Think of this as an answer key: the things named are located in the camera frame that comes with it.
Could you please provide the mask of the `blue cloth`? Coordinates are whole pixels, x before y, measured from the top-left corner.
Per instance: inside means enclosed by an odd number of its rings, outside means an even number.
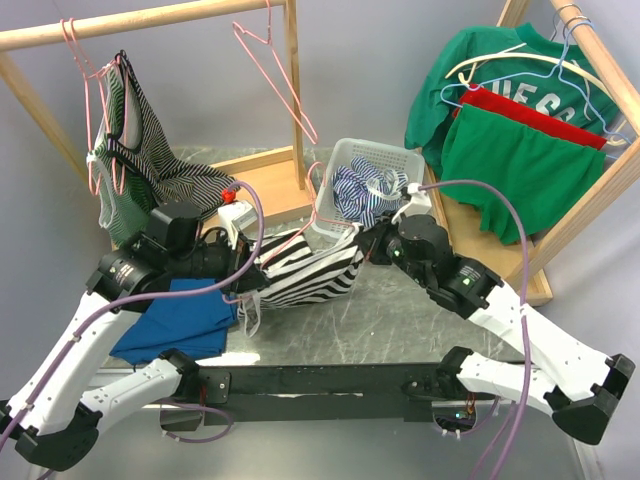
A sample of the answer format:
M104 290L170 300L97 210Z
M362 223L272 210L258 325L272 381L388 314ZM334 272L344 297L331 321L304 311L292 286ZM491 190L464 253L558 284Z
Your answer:
M216 357L224 352L228 329L236 320L236 306L226 303L219 291L156 299L109 355L131 365L149 363L169 349L194 360Z

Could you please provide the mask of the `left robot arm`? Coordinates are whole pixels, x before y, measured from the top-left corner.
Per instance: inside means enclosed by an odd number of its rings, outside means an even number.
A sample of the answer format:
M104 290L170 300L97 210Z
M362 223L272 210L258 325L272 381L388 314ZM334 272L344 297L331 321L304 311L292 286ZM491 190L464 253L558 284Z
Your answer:
M105 387L90 381L118 341L159 300L267 285L244 231L262 227L259 205L218 210L209 242L186 203L154 209L146 227L105 255L86 283L69 325L31 379L1 403L1 440L28 462L62 472L83 459L100 434L157 400L186 402L202 390L200 367L177 348Z

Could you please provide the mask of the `black white striped tank top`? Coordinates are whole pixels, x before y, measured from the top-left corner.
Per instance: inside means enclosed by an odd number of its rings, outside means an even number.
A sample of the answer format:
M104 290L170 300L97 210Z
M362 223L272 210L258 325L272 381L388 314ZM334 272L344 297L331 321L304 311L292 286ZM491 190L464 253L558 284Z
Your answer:
M356 244L360 231L360 225L350 226L333 246L316 251L298 229L265 236L256 264L265 267L270 285L241 296L241 331L255 335L264 310L320 304L349 293L365 259Z

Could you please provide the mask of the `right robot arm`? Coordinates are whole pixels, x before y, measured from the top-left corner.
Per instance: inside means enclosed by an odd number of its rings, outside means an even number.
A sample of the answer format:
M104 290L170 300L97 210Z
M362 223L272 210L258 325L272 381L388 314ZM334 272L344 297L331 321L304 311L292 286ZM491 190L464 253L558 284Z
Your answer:
M635 370L627 356L589 347L522 302L497 273L455 253L446 231L427 214L398 223L385 218L355 242L373 264L396 266L440 307L529 358L505 363L456 346L436 369L445 397L468 391L524 400L573 439L601 442Z

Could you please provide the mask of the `blue white striped tank top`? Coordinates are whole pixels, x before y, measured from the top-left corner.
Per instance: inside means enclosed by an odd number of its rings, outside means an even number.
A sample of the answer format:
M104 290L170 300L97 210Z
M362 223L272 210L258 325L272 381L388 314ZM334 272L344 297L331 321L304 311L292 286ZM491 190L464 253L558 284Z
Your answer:
M370 228L383 214L402 206L402 189L408 183L406 173L379 169L365 157L354 156L349 166L339 166L332 175L334 205L346 220Z

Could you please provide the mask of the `green striped tank top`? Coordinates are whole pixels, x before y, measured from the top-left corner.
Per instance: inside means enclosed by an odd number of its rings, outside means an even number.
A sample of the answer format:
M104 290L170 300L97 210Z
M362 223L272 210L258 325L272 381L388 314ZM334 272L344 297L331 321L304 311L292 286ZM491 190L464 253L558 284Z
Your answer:
M143 230L151 211L165 203L188 202L201 220L213 217L234 178L174 155L125 51L115 55L104 81L105 116L86 163L98 187L99 225L111 243L119 247Z

